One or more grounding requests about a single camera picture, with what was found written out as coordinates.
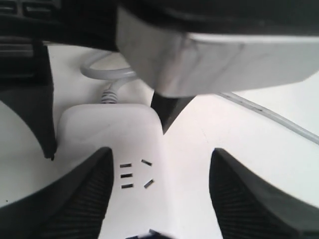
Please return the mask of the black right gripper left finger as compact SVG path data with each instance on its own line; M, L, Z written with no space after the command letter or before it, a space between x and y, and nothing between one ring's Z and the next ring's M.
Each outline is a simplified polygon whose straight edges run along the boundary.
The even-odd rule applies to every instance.
M96 239L114 184L112 150L100 148L49 186L0 209L2 239Z

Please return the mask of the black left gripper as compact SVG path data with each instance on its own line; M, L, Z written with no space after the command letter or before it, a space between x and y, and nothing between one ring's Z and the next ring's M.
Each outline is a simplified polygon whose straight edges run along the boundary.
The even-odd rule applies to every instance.
M119 11L180 32L318 36L316 0L3 0L0 33L88 47L114 47ZM0 100L56 153L48 48L32 39L0 41Z

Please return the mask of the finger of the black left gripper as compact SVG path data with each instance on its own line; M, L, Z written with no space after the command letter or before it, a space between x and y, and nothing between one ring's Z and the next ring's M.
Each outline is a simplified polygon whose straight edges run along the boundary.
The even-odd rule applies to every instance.
M163 134L165 134L183 109L191 102L191 97L166 98L154 92L151 108L157 113Z

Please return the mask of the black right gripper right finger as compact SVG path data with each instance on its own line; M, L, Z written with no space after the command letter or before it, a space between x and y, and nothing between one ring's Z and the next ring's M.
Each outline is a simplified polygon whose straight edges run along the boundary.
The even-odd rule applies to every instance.
M214 149L209 193L225 239L317 239L318 208L269 184L222 148Z

